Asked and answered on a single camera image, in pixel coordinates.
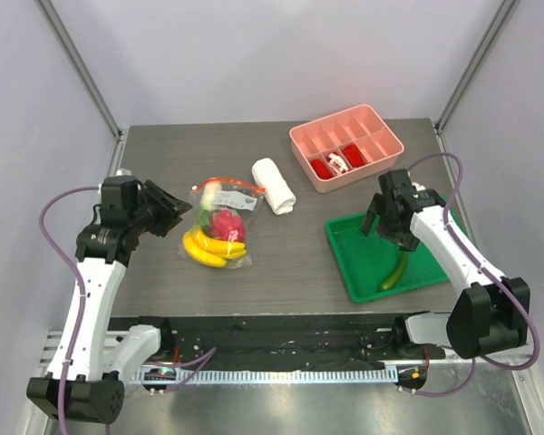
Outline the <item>white fake radish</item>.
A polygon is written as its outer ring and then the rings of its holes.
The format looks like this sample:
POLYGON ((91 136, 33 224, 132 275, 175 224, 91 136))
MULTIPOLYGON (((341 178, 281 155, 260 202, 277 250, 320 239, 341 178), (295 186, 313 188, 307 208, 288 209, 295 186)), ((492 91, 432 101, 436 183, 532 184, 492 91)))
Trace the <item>white fake radish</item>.
POLYGON ((199 201, 200 206, 207 211, 214 210, 217 207, 215 199, 221 190, 222 186, 219 181, 207 181, 203 186, 202 195, 199 201))

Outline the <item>clear orange zip top bag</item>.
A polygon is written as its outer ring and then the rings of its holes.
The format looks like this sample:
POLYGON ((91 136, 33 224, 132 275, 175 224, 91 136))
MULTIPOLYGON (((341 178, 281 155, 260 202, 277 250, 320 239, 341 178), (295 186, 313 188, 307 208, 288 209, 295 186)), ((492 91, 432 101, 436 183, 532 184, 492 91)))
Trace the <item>clear orange zip top bag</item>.
POLYGON ((180 255, 216 269, 250 266, 248 227, 264 196, 263 188, 239 179, 211 178, 193 186, 180 255))

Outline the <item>green fake chili pepper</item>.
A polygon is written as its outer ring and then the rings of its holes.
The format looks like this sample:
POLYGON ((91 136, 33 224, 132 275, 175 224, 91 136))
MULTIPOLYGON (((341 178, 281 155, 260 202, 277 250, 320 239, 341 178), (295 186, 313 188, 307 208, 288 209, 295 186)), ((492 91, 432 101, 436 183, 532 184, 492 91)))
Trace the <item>green fake chili pepper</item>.
POLYGON ((409 255, 407 251, 403 251, 401 253, 399 262, 395 267, 394 271, 380 284, 379 290, 381 292, 392 290, 398 284, 406 270, 408 264, 408 256, 409 255))

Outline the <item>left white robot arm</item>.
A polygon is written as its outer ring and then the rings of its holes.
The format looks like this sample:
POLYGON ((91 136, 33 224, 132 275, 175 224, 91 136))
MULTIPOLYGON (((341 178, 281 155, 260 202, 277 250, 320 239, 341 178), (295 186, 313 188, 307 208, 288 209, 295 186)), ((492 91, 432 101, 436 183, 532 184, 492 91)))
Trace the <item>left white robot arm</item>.
POLYGON ((69 422, 110 427, 118 418, 131 377, 150 358, 168 360, 175 349, 170 321, 142 317, 109 352, 104 343, 112 306, 142 235, 165 237, 192 206, 150 180, 108 177, 95 188, 91 222, 67 256, 49 233, 44 238, 75 277, 60 342, 45 375, 33 377, 27 398, 61 433, 69 422))

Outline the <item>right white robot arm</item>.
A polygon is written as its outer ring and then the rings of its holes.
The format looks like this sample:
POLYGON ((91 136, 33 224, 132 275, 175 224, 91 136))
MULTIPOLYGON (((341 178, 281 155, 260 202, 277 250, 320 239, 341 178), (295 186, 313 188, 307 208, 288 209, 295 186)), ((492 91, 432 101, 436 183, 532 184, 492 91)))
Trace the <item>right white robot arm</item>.
POLYGON ((391 345, 403 358, 425 344, 453 349, 461 358, 515 349, 526 344, 529 286, 508 278, 477 250, 457 226, 446 201, 431 188, 418 188, 407 169, 385 172, 366 211, 361 230, 400 250, 425 246, 459 297, 450 313, 423 312, 399 320, 391 345))

